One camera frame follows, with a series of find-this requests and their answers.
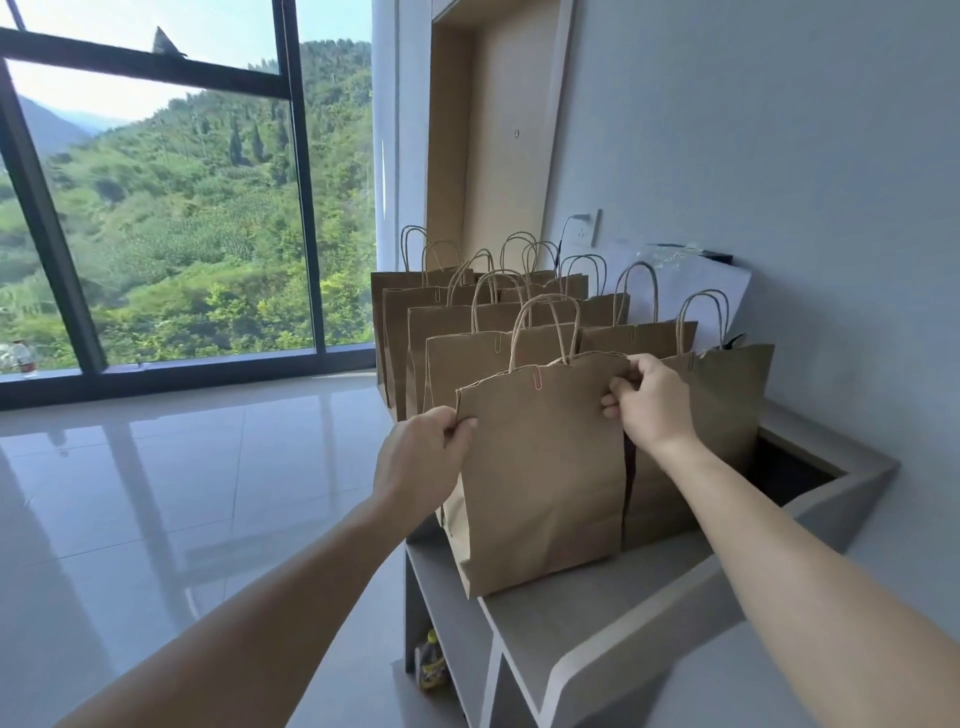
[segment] window frame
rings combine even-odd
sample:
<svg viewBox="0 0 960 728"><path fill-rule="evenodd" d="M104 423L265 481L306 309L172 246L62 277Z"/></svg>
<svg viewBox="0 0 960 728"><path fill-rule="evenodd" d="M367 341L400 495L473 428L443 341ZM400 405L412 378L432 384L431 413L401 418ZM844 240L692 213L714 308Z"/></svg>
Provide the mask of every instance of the window frame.
<svg viewBox="0 0 960 728"><path fill-rule="evenodd" d="M0 410L103 400L181 389L241 384L288 376L335 374L374 366L373 343L327 347L320 288L313 189L306 137L296 0L271 0L278 73L192 61L85 40L0 28L0 151L60 310L79 370L54 376L0 376ZM274 98L290 105L291 144L300 194L303 253L314 347L287 352L109 365L84 299L80 279L7 60L29 61L113 76Z"/></svg>

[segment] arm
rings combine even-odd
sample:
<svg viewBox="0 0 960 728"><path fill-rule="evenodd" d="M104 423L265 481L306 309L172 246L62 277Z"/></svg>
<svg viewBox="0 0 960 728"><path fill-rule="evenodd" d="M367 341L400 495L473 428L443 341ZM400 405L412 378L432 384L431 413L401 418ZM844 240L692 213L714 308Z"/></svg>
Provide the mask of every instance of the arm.
<svg viewBox="0 0 960 728"><path fill-rule="evenodd" d="M631 357L639 389L611 383L605 414L673 479L744 614L827 728L947 726L960 716L960 645L783 513L698 439L686 384Z"/></svg>
<svg viewBox="0 0 960 728"><path fill-rule="evenodd" d="M373 573L452 492L476 421L455 425L438 407L394 427L370 498L58 726L286 725Z"/></svg>

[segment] wall outlet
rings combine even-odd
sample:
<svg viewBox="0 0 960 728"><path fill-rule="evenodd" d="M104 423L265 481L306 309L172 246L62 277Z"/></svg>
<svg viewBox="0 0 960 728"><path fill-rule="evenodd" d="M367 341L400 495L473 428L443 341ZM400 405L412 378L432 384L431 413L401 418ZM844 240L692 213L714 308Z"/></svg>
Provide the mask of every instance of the wall outlet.
<svg viewBox="0 0 960 728"><path fill-rule="evenodd" d="M597 223L602 210L597 208L593 212L578 213L571 217L566 225L564 244L571 248L595 248L597 244Z"/></svg>

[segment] green hillside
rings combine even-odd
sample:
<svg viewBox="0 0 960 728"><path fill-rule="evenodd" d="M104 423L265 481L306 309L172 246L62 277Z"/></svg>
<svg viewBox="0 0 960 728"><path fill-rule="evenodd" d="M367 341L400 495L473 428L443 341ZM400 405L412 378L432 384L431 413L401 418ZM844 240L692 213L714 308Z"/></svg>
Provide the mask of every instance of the green hillside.
<svg viewBox="0 0 960 728"><path fill-rule="evenodd" d="M327 345L372 338L371 46L301 46ZM258 68L275 65L268 61ZM43 161L111 364L312 345L286 103L204 91ZM0 344L75 366L0 176Z"/></svg>

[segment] window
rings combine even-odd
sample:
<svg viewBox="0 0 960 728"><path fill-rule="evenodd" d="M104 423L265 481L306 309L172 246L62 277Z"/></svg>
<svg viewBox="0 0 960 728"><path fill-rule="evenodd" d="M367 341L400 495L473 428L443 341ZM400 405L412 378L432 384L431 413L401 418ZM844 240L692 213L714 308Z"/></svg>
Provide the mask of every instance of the window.
<svg viewBox="0 0 960 728"><path fill-rule="evenodd" d="M372 366L370 0L0 9L0 409Z"/></svg>
<svg viewBox="0 0 960 728"><path fill-rule="evenodd" d="M4 3L0 23L12 28ZM31 33L276 73L271 0L18 0Z"/></svg>
<svg viewBox="0 0 960 728"><path fill-rule="evenodd" d="M287 102L10 66L108 363L313 346Z"/></svg>
<svg viewBox="0 0 960 728"><path fill-rule="evenodd" d="M0 375L19 373L23 340L41 371L77 366L6 166L0 171Z"/></svg>
<svg viewBox="0 0 960 728"><path fill-rule="evenodd" d="M373 339L376 270L370 0L297 10L328 346Z"/></svg>

